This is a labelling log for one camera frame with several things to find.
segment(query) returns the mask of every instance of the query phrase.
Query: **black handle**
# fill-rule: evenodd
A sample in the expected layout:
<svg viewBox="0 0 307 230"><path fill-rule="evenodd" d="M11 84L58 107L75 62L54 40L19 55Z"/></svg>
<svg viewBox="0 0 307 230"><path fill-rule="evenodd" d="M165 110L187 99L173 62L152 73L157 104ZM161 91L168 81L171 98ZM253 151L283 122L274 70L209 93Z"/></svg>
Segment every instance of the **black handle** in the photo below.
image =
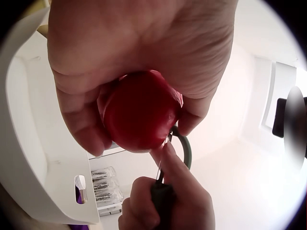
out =
<svg viewBox="0 0 307 230"><path fill-rule="evenodd" d="M160 224L155 230L169 230L176 195L171 185L155 183L151 187L151 200L159 213Z"/></svg>

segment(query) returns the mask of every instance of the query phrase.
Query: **purple object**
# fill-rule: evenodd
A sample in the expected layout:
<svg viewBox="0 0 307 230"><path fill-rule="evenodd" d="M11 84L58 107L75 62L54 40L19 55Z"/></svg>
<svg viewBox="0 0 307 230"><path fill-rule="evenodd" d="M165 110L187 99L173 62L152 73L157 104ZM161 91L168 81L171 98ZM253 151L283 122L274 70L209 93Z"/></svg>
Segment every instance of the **purple object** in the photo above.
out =
<svg viewBox="0 0 307 230"><path fill-rule="evenodd" d="M77 187L75 187L75 189L76 189L76 201L78 204L82 204L82 197L80 191ZM69 227L71 230L89 230L87 225L69 224Z"/></svg>

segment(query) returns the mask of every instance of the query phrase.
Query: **vegetable peeler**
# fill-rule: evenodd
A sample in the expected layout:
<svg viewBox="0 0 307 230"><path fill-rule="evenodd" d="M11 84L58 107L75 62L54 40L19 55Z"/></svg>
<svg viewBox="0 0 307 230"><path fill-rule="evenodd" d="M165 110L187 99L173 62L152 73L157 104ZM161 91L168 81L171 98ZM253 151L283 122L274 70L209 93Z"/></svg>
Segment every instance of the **vegetable peeler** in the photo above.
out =
<svg viewBox="0 0 307 230"><path fill-rule="evenodd" d="M172 137L176 136L179 138L184 152L184 163L191 168L192 163L192 151L190 143L185 136L181 136L178 132L178 127L173 126L165 139L165 143L172 141ZM157 173L156 182L151 187L151 200L160 216L160 224L155 230L168 230L170 229L170 220L172 214L172 208L176 199L176 194L173 190L172 185L163 183L164 173L161 170L161 161Z"/></svg>

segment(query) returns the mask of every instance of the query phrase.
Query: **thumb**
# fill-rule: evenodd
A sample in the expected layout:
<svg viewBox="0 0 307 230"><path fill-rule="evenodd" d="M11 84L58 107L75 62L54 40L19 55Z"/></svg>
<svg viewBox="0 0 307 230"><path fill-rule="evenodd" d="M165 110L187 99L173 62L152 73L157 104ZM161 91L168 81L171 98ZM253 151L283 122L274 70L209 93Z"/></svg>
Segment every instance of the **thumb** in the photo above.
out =
<svg viewBox="0 0 307 230"><path fill-rule="evenodd" d="M167 176L168 182L173 186L179 201L188 201L193 204L192 200L194 200L195 204L197 204L201 200L208 202L208 199L211 199L209 193L176 155L175 149L170 142L166 143L162 149L161 168Z"/></svg>

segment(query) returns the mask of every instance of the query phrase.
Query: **hand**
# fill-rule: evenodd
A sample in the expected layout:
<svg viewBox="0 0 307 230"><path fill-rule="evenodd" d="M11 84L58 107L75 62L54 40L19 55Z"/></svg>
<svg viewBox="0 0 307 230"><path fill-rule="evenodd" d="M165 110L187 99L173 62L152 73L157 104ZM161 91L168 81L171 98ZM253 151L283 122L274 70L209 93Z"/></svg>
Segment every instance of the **hand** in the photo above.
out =
<svg viewBox="0 0 307 230"><path fill-rule="evenodd" d="M114 80L161 72L183 94L179 132L206 116L229 60L237 0L53 0L48 55L60 109L93 155L111 140L100 119Z"/></svg>
<svg viewBox="0 0 307 230"><path fill-rule="evenodd" d="M170 230L214 230L215 218L209 193L193 177L170 143L162 150L161 166L177 196ZM122 205L120 230L152 230L159 225L160 217L150 194L154 182L147 177L134 181L130 198Z"/></svg>

